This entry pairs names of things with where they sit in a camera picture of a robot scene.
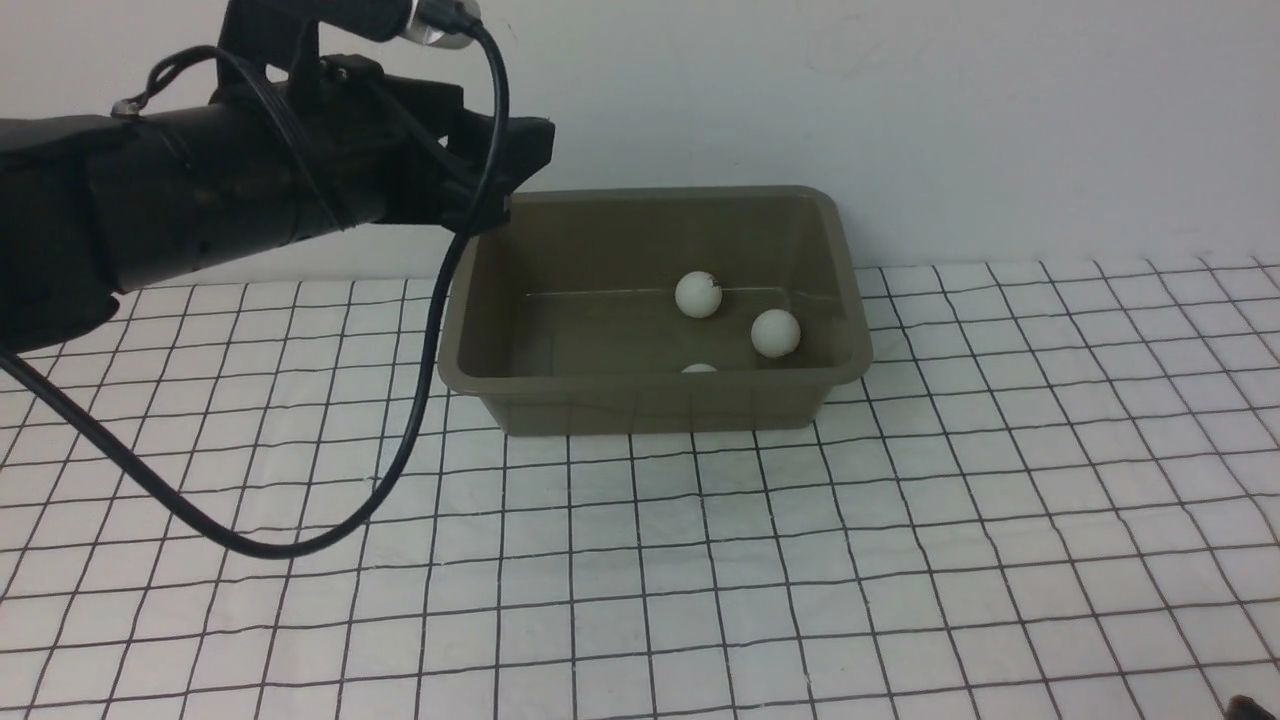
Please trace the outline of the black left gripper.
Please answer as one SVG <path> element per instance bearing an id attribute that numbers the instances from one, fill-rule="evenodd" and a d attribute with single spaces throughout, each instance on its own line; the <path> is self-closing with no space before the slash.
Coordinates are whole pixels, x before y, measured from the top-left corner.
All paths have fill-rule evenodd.
<path id="1" fill-rule="evenodd" d="M 494 117 L 467 109 L 457 85 L 389 76 L 365 56 L 324 56 L 319 70 L 298 114 L 356 222 L 461 231 Z"/>

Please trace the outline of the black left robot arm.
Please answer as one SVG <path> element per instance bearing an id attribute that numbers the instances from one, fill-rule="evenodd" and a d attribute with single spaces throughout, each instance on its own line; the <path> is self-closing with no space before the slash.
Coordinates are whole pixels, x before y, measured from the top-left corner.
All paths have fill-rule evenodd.
<path id="1" fill-rule="evenodd" d="M 494 120 L 460 86 L 310 54 L 278 91 L 338 202 L 328 211 L 253 92 L 140 119 L 3 122 L 3 347 L 65 343 L 119 297 L 347 225 L 458 231 Z"/>

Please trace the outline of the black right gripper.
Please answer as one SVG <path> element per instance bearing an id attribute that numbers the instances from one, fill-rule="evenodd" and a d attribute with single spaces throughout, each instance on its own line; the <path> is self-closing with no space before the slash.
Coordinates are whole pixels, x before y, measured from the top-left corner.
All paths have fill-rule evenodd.
<path id="1" fill-rule="evenodd" d="M 1236 694 L 1228 702 L 1228 720 L 1277 720 L 1277 715 L 1272 714 L 1256 700 Z"/>

